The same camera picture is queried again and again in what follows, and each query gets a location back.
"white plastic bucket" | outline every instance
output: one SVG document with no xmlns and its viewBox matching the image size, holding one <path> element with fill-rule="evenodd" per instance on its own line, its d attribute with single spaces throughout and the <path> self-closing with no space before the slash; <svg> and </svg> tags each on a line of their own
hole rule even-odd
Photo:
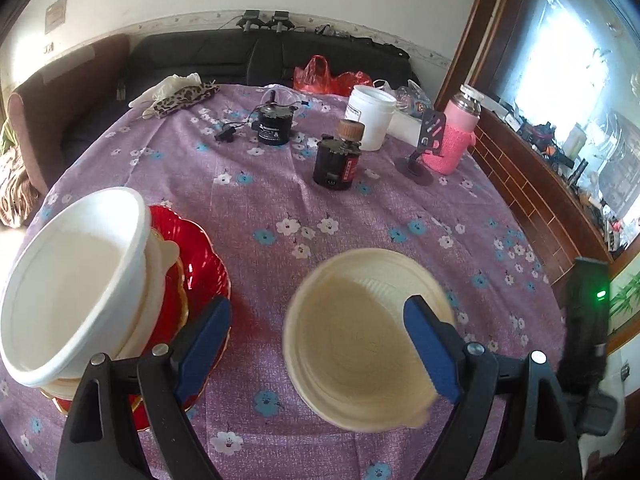
<svg viewBox="0 0 640 480">
<path fill-rule="evenodd" d="M 380 149 L 395 110 L 396 98 L 388 93 L 371 86 L 353 87 L 344 118 L 364 124 L 362 150 Z"/>
</svg>

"purple floral tablecloth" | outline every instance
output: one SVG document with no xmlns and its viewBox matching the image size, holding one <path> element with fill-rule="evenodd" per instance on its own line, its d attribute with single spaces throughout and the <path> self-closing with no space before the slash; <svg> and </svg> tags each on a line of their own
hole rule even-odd
<svg viewBox="0 0 640 480">
<path fill-rule="evenodd" d="M 451 406 L 439 399 L 423 428 L 380 434 L 340 430 L 316 416 L 289 381 L 281 350 L 287 303 L 302 279 L 348 249 L 398 251 L 439 280 L 466 340 L 511 356 L 542 349 L 553 364 L 562 346 L 561 313 L 510 210 L 470 156 L 453 174 L 419 187 L 393 164 L 412 148 L 388 138 L 379 152 L 362 155 L 352 189 L 331 192 L 313 183 L 312 171 L 320 137 L 334 133 L 344 116 L 343 98 L 308 96 L 309 106 L 294 118 L 298 134 L 286 146 L 259 144 L 248 126 L 233 143 L 215 141 L 221 122 L 244 119 L 264 92 L 222 86 L 163 120 L 141 120 L 141 110 L 130 110 L 60 178 L 25 243 L 69 204 L 111 186 L 132 187 L 148 204 L 197 222 L 234 289 L 230 343 L 188 413 L 223 477 L 411 479 Z M 278 90 L 279 102 L 295 99 Z M 470 478 L 484 473 L 500 416 L 497 402 Z M 40 477 L 53 479 L 65 419 L 2 365 L 0 418 Z M 153 475 L 169 478 L 151 433 L 140 436 Z"/>
</svg>

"bowl rim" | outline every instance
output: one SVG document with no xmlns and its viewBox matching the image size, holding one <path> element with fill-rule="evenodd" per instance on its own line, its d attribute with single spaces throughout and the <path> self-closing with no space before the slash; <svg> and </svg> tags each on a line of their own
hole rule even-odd
<svg viewBox="0 0 640 480">
<path fill-rule="evenodd" d="M 124 254 L 120 257 L 120 261 L 118 262 L 116 269 L 113 271 L 111 279 L 109 280 L 109 283 L 100 296 L 100 299 L 94 304 L 84 321 L 76 329 L 71 338 L 69 338 L 69 340 L 62 346 L 62 348 L 58 350 L 58 352 L 56 352 L 52 357 L 50 357 L 48 361 L 37 368 L 27 370 L 23 366 L 16 366 L 7 355 L 5 349 L 6 341 L 4 339 L 5 330 L 9 330 L 9 327 L 5 326 L 5 323 L 9 323 L 11 319 L 13 313 L 12 304 L 15 301 L 20 282 L 22 281 L 20 279 L 19 282 L 15 283 L 13 279 L 14 272 L 20 266 L 25 266 L 25 270 L 28 269 L 34 257 L 34 254 L 30 254 L 31 252 L 33 252 L 33 248 L 36 246 L 39 250 L 43 248 L 46 244 L 47 238 L 55 235 L 56 225 L 60 224 L 60 222 L 65 219 L 65 217 L 73 214 L 77 209 L 85 205 L 89 199 L 95 199 L 96 196 L 112 192 L 125 193 L 129 195 L 130 198 L 134 199 L 134 204 L 136 205 L 136 210 L 138 213 L 138 223 L 136 225 L 135 231 L 131 236 L 132 243 L 127 247 Z M 82 197 L 80 200 L 74 202 L 72 205 L 70 205 L 66 209 L 63 209 L 60 213 L 54 216 L 51 221 L 49 221 L 49 223 L 47 223 L 33 237 L 33 239 L 27 244 L 27 246 L 24 248 L 18 259 L 12 266 L 9 278 L 5 283 L 4 293 L 2 294 L 2 298 L 0 300 L 0 356 L 2 357 L 2 361 L 4 362 L 4 366 L 9 372 L 9 375 L 11 375 L 14 380 L 25 386 L 42 386 L 43 384 L 46 384 L 55 379 L 56 376 L 75 358 L 78 350 L 85 344 L 87 336 L 101 327 L 106 320 L 106 303 L 113 295 L 113 292 L 120 279 L 131 268 L 132 264 L 137 259 L 139 250 L 141 248 L 142 250 L 144 250 L 144 247 L 146 245 L 146 238 L 148 237 L 150 231 L 150 225 L 151 216 L 148 207 L 146 207 L 145 205 L 142 195 L 140 195 L 140 193 L 136 190 L 129 187 L 116 186 L 101 189 Z M 9 342 L 10 345 L 13 346 L 13 335 L 9 337 Z M 10 349 L 10 353 L 11 352 L 14 353 L 14 356 L 16 355 L 16 351 L 14 348 Z"/>
<path fill-rule="evenodd" d="M 449 305 L 449 302 L 446 299 L 446 295 L 440 286 L 440 283 L 437 282 L 435 277 L 423 267 L 420 263 L 415 261 L 414 259 L 406 256 L 405 254 L 398 253 L 396 251 L 391 251 L 383 248 L 364 248 L 364 249 L 354 249 L 345 251 L 343 253 L 332 256 L 331 258 L 325 260 L 320 265 L 318 265 L 311 273 L 309 273 L 304 280 L 300 283 L 293 297 L 289 301 L 289 305 L 287 307 L 287 313 L 284 319 L 283 330 L 282 330 L 282 353 L 284 356 L 284 361 L 287 367 L 287 375 L 289 376 L 289 380 L 293 384 L 298 395 L 304 400 L 305 404 L 311 408 L 313 412 L 319 415 L 323 420 L 327 421 L 334 426 L 338 426 L 339 428 L 343 428 L 349 431 L 357 431 L 357 432 L 380 432 L 380 431 L 388 431 L 393 430 L 398 427 L 402 427 L 408 425 L 408 423 L 414 418 L 414 416 L 418 416 L 419 413 L 423 413 L 424 410 L 428 409 L 430 402 L 425 402 L 424 406 L 417 406 L 413 412 L 413 415 L 410 413 L 410 410 L 407 410 L 407 418 L 404 423 L 394 423 L 393 425 L 389 425 L 388 423 L 375 423 L 370 422 L 366 423 L 362 420 L 356 418 L 345 417 L 343 419 L 338 419 L 332 416 L 329 416 L 324 407 L 318 406 L 318 404 L 311 398 L 309 395 L 309 389 L 313 389 L 310 383 L 313 382 L 312 374 L 305 371 L 305 364 L 299 358 L 299 347 L 297 345 L 298 336 L 296 335 L 295 326 L 298 323 L 300 318 L 303 302 L 302 297 L 306 296 L 309 292 L 311 284 L 316 282 L 320 276 L 322 276 L 329 267 L 332 267 L 336 264 L 336 262 L 340 262 L 341 260 L 353 258 L 354 256 L 363 256 L 369 255 L 369 257 L 374 257 L 376 254 L 400 258 L 404 260 L 409 266 L 414 267 L 416 271 L 426 272 L 427 275 L 433 280 L 434 284 L 437 288 L 434 290 L 434 293 L 441 297 L 444 301 L 443 304 L 447 306 L 445 319 L 442 319 L 446 322 L 449 322 L 453 326 L 454 324 L 454 316 L 453 311 Z"/>
</svg>

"red plate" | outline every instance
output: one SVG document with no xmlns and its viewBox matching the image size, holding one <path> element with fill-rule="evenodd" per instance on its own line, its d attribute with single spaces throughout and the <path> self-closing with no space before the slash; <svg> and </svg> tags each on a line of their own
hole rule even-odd
<svg viewBox="0 0 640 480">
<path fill-rule="evenodd" d="M 197 317 L 214 296 L 231 297 L 228 272 L 222 260 L 213 251 L 206 232 L 196 223 L 180 218 L 165 206 L 152 205 L 149 209 L 151 227 L 158 231 L 164 240 L 171 240 L 178 244 L 180 258 L 167 272 L 162 308 L 145 351 L 151 350 L 158 343 L 169 343 L 185 321 Z M 181 298 L 185 293 L 188 309 L 184 298 Z M 211 367 L 212 371 L 222 357 L 228 340 L 229 334 Z M 184 409 L 188 410 L 193 406 L 199 396 L 200 394 L 187 399 Z M 131 397 L 133 420 L 138 431 L 149 427 L 146 410 L 141 400 L 141 397 Z M 65 415 L 68 413 L 71 407 L 70 401 L 60 399 L 53 399 L 53 401 L 61 412 Z"/>
</svg>

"silver screw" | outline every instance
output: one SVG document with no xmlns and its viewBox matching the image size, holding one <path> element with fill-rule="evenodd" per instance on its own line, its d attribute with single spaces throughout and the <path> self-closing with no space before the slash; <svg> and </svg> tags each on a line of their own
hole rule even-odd
<svg viewBox="0 0 640 480">
<path fill-rule="evenodd" d="M 471 355 L 482 355 L 484 353 L 484 346 L 480 343 L 469 343 L 466 346 L 466 351 Z"/>
<path fill-rule="evenodd" d="M 531 359 L 533 359 L 533 362 L 538 363 L 539 365 L 543 365 L 544 363 L 546 363 L 546 355 L 544 355 L 544 353 L 540 350 L 534 350 L 533 352 L 531 352 Z"/>
<path fill-rule="evenodd" d="M 161 355 L 166 354 L 168 351 L 169 345 L 167 345 L 166 343 L 160 343 L 151 349 L 151 353 L 156 357 L 160 357 Z"/>
<path fill-rule="evenodd" d="M 91 364 L 94 366 L 101 365 L 106 357 L 103 353 L 95 354 L 91 357 Z"/>
</svg>

